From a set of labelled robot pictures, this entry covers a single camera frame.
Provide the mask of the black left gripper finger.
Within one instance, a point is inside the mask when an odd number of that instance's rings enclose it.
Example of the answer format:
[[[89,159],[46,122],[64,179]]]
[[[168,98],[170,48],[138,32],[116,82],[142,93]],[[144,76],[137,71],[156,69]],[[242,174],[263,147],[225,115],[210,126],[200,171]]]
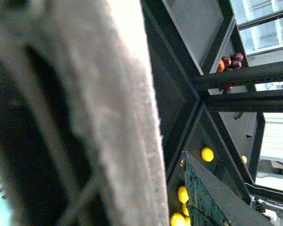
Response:
[[[201,226],[271,226],[272,223],[236,196],[189,152],[182,152],[189,214]]]

